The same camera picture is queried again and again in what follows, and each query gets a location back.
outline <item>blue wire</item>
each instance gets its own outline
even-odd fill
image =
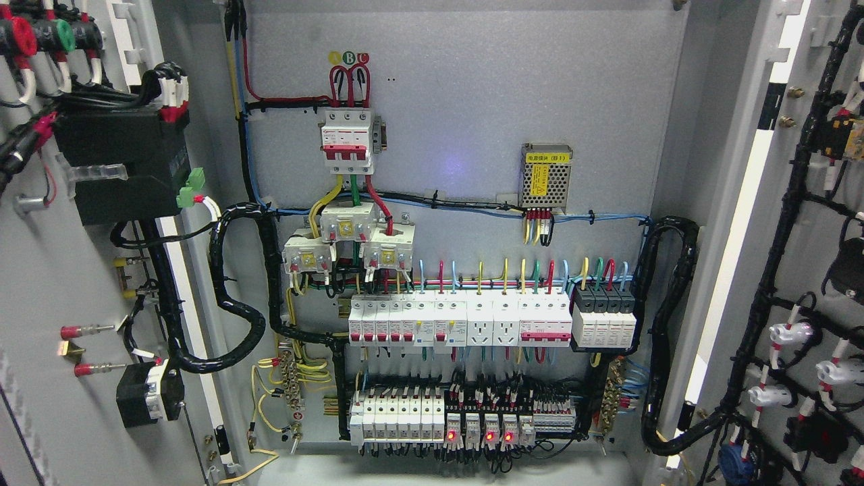
[[[423,260],[420,260],[420,293],[426,293],[426,274],[423,272]]]
[[[646,373],[650,373],[650,372],[651,372],[650,369],[648,369],[648,368],[646,368],[646,367],[640,365],[639,363],[637,363],[637,362],[631,360],[630,358],[627,358],[627,363],[629,363],[629,364],[635,366],[636,368],[641,369],[642,371],[644,371],[644,372],[646,372]]]
[[[630,273],[630,264],[624,262],[624,275],[621,275],[621,285],[619,285],[619,290],[622,292],[625,290],[627,284],[627,275]]]

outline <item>miniature circuit breaker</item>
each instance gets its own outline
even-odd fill
[[[327,243],[366,243],[375,227],[374,210],[371,202],[361,202],[359,206],[353,206],[351,202],[328,204],[321,212],[321,237]]]
[[[366,108],[325,110],[321,150],[330,173],[374,174],[372,156],[382,149],[380,125]]]
[[[363,248],[363,263],[371,271],[397,270],[409,272],[414,255],[414,227],[394,225],[393,235],[387,236],[384,225],[372,230],[372,237]]]
[[[522,193],[525,208],[567,208],[573,149],[565,144],[522,146]]]
[[[307,230],[297,230],[288,238],[282,258],[288,274],[315,272],[329,275],[333,262],[331,246],[321,238],[312,238]]]

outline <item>black wire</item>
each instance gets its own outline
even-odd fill
[[[551,458],[557,456],[558,454],[561,454],[562,452],[566,451],[567,448],[570,447],[571,444],[573,444],[573,441],[575,441],[575,438],[571,438],[571,439],[570,439],[570,440],[569,440],[569,441],[568,441],[568,442],[567,442],[567,443],[566,443],[566,444],[565,444],[561,449],[559,449],[559,450],[557,450],[557,451],[555,451],[555,452],[552,452],[552,453],[549,454],[548,456],[535,456],[534,454],[530,454],[530,456],[531,456],[531,457],[534,457],[535,459],[541,459],[541,460],[551,459]],[[555,443],[553,443],[553,442],[551,442],[551,441],[548,441],[548,442],[550,442],[550,444],[553,444],[553,447],[552,447],[552,448],[554,449],[554,448],[555,448],[555,446],[554,446]]]
[[[177,234],[175,236],[162,236],[153,240],[127,240],[123,236],[123,230],[126,228],[127,224],[129,224],[128,221],[121,221],[114,226],[114,228],[111,230],[111,243],[117,248],[123,248],[125,250],[143,250],[146,248],[151,248],[153,246],[164,245],[165,243],[176,243],[178,241],[184,241],[190,238],[194,238],[199,234],[213,229],[216,223],[211,221],[205,226],[196,229],[192,233]]]
[[[21,431],[21,424],[18,423],[18,417],[12,410],[12,404],[9,402],[9,397],[6,396],[6,391],[3,390],[2,385],[0,385],[0,398],[3,398],[3,404],[6,406],[6,412],[9,413],[9,417],[12,420],[12,425],[15,427],[15,432],[18,435],[18,440],[21,441],[21,447],[24,449],[24,454],[27,455],[27,461],[30,463],[30,468],[33,470],[33,474],[36,476],[36,481],[39,483],[40,486],[45,486],[45,478],[42,476],[42,473],[39,472],[39,468],[36,467],[36,461],[33,459],[33,454],[30,452],[30,448],[27,446],[27,439],[24,438],[24,434]]]

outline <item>yellow wire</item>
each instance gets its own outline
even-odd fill
[[[504,259],[504,290],[501,292],[503,295],[507,295],[507,264],[509,261]]]
[[[312,208],[309,210],[309,226],[312,227],[312,237],[318,238],[321,236],[321,231],[318,229],[318,222],[315,221],[315,215],[318,214],[318,211],[322,206],[326,206],[330,201],[335,199],[339,192],[342,191],[342,175],[336,176],[336,185],[330,189],[330,192],[326,193],[324,197],[318,200],[315,204],[312,205]]]
[[[477,273],[477,295],[483,295],[483,260],[480,261],[480,270]]]
[[[525,259],[522,259],[522,275],[519,280],[522,282],[522,293],[525,293]]]
[[[237,72],[237,65],[234,64],[234,53],[231,51],[231,43],[227,42],[225,44],[225,52],[228,54],[228,71],[231,73],[228,76],[231,79],[231,96],[234,99],[234,116],[240,116],[240,97],[238,96],[237,91],[237,76],[235,73]]]
[[[270,428],[270,430],[272,430],[273,432],[280,432],[281,433],[282,429],[275,428],[275,426],[273,426],[273,424],[271,424],[270,421],[267,420],[267,416],[264,415],[264,410],[261,409],[261,402],[263,402],[264,399],[267,397],[269,397],[269,395],[261,395],[261,398],[258,399],[258,403],[255,407],[255,411],[258,413],[258,415],[261,416],[261,420],[264,421],[264,424],[267,425]]]
[[[265,449],[252,449],[250,452],[257,452],[258,454],[266,454],[266,455],[268,455],[268,456],[270,456],[270,457],[269,457],[268,459],[264,460],[261,464],[259,464],[259,465],[255,466],[254,468],[248,470],[245,474],[243,474],[243,475],[241,475],[241,476],[232,477],[232,478],[230,478],[230,479],[223,479],[222,481],[219,481],[218,483],[216,483],[217,486],[218,486],[219,484],[234,484],[234,483],[239,483],[240,481],[243,481],[243,480],[246,479],[247,477],[249,477],[249,476],[255,474],[256,472],[258,472],[259,470],[261,470],[261,468],[263,468],[263,467],[266,466],[267,464],[270,464],[270,463],[272,463],[273,461],[275,461],[275,460],[277,460],[277,459],[279,458],[279,454],[276,453],[275,451],[267,451],[267,450],[265,450]]]
[[[582,290],[585,290],[585,284],[588,283],[588,257],[582,261],[582,283],[580,285]]]
[[[537,246],[538,241],[540,241],[540,220],[534,220],[534,241],[531,245]]]

